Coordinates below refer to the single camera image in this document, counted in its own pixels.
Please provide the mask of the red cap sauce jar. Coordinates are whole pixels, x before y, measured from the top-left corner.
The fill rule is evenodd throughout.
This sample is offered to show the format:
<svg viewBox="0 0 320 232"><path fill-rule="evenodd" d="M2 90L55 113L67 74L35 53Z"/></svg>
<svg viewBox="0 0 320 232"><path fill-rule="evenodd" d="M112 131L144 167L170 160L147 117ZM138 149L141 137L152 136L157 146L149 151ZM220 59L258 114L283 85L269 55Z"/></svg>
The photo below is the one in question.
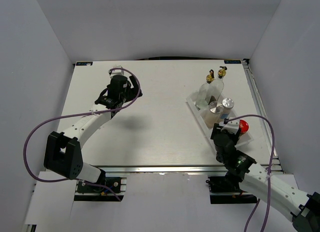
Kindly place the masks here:
<svg viewBox="0 0 320 232"><path fill-rule="evenodd" d="M249 124L245 120L240 119L239 120L239 128L240 128L239 138L241 138L249 131L250 127L249 127Z"/></svg>

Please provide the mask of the silver cone cap grinder bottle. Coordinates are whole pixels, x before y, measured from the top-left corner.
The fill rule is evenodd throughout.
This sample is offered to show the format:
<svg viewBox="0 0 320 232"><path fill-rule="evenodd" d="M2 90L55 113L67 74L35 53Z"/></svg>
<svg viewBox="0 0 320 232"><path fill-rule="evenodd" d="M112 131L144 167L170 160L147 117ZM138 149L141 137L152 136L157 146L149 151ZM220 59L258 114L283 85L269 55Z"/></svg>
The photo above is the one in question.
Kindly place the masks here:
<svg viewBox="0 0 320 232"><path fill-rule="evenodd" d="M213 101L208 105L208 110L206 111L204 122L209 129L214 127L214 124L219 120L224 107L221 103Z"/></svg>

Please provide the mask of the silver lid shaker bottle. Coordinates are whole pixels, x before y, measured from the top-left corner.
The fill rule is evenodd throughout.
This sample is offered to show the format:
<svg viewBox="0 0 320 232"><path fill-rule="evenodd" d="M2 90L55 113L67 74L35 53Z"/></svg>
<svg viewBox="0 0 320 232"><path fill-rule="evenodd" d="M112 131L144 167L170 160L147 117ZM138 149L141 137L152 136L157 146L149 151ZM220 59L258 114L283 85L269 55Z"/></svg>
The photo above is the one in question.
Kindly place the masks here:
<svg viewBox="0 0 320 232"><path fill-rule="evenodd" d="M222 100L223 111L221 113L220 118L222 120L227 119L231 110L233 109L235 102L233 99L227 97Z"/></svg>

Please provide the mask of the clear round glass oil bottle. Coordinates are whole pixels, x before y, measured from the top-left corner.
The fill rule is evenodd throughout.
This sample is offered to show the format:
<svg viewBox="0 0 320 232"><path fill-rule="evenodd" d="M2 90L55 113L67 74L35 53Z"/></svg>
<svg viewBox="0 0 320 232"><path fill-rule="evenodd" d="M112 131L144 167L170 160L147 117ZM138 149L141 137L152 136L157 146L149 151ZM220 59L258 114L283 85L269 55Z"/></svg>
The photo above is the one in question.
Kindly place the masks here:
<svg viewBox="0 0 320 232"><path fill-rule="evenodd" d="M199 88L198 94L195 101L195 106L198 110L205 108L208 105L206 100L207 92L210 88L211 83L215 80L214 70L211 69L209 74L206 76L205 83Z"/></svg>

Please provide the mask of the square glass bottle gold spout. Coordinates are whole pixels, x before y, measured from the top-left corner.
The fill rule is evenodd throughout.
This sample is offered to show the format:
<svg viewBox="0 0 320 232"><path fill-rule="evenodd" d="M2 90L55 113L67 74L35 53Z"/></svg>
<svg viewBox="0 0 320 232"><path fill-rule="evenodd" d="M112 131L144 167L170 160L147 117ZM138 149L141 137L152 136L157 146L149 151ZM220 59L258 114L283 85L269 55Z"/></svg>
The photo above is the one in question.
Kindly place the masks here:
<svg viewBox="0 0 320 232"><path fill-rule="evenodd" d="M217 73L217 79L215 79L209 86L209 89L206 94L207 103L217 102L222 94L224 89L223 78L227 73L226 66L220 66L220 70Z"/></svg>

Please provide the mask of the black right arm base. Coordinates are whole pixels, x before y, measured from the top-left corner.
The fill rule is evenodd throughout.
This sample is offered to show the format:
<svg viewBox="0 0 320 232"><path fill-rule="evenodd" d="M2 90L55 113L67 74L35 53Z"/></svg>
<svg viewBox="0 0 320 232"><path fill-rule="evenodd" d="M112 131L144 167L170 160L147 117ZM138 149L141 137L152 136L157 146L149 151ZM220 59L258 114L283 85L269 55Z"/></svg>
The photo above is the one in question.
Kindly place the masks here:
<svg viewBox="0 0 320 232"><path fill-rule="evenodd" d="M256 196L241 190L239 181L226 173L210 173L205 182L212 205L255 204L258 201Z"/></svg>

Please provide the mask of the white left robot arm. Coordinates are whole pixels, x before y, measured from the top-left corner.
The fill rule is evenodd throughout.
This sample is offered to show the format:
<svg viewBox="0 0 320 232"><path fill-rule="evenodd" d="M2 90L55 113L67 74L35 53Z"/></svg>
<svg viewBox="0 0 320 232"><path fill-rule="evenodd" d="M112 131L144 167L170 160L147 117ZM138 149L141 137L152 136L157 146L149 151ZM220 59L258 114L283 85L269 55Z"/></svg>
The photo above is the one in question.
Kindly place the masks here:
<svg viewBox="0 0 320 232"><path fill-rule="evenodd" d="M134 102L141 96L140 83L134 75L113 75L110 84L95 100L88 115L82 116L62 132L50 133L46 143L44 167L69 180L88 182L96 192L103 190L106 185L105 172L83 161L82 148L125 103Z"/></svg>

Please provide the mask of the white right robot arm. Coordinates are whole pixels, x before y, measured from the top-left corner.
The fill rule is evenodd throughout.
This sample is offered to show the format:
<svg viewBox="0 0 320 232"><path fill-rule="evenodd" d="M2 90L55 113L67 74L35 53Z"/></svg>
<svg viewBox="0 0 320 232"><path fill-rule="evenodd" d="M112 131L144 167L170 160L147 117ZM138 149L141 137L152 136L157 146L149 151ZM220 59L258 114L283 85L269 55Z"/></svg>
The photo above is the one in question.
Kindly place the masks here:
<svg viewBox="0 0 320 232"><path fill-rule="evenodd" d="M211 133L216 160L227 170L219 184L233 192L251 193L280 212L298 232L320 230L320 194L295 188L271 175L252 157L236 148L241 129L235 122L215 123Z"/></svg>

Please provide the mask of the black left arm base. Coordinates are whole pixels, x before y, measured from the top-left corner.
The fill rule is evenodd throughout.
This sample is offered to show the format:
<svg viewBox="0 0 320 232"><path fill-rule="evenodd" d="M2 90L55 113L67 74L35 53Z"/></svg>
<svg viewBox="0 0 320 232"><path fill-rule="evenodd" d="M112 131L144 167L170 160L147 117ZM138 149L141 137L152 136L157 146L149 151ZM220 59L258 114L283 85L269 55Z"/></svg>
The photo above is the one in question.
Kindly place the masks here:
<svg viewBox="0 0 320 232"><path fill-rule="evenodd" d="M124 198L127 178L105 173L96 185L78 181L74 193L75 202L121 202Z"/></svg>

